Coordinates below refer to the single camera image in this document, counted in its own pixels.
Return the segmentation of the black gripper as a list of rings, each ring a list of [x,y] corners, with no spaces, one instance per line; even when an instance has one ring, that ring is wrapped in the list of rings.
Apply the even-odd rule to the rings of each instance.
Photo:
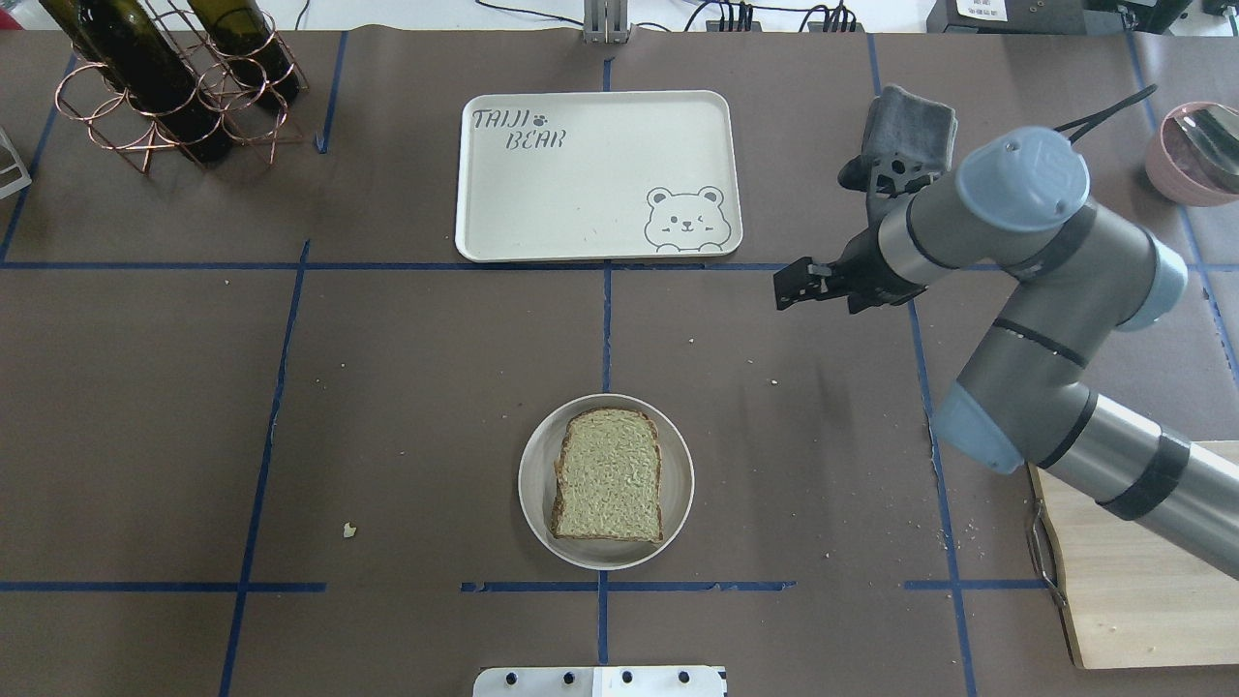
[[[857,314],[876,306],[900,306],[921,295],[921,284],[895,274],[880,250],[876,228],[847,241],[834,262],[800,258],[773,274],[776,310],[783,312],[805,301],[847,300],[847,312]]]

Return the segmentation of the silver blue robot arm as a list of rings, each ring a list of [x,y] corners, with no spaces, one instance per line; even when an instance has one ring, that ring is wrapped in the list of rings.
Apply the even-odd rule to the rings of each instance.
[[[1106,336],[1152,326],[1181,300],[1182,258],[1090,196],[1070,139],[1014,129],[847,243],[774,275],[778,310],[844,297],[855,314],[904,305],[987,259],[1017,282],[932,420],[991,470],[1036,465],[1111,516],[1237,574],[1237,465],[1083,383]]]

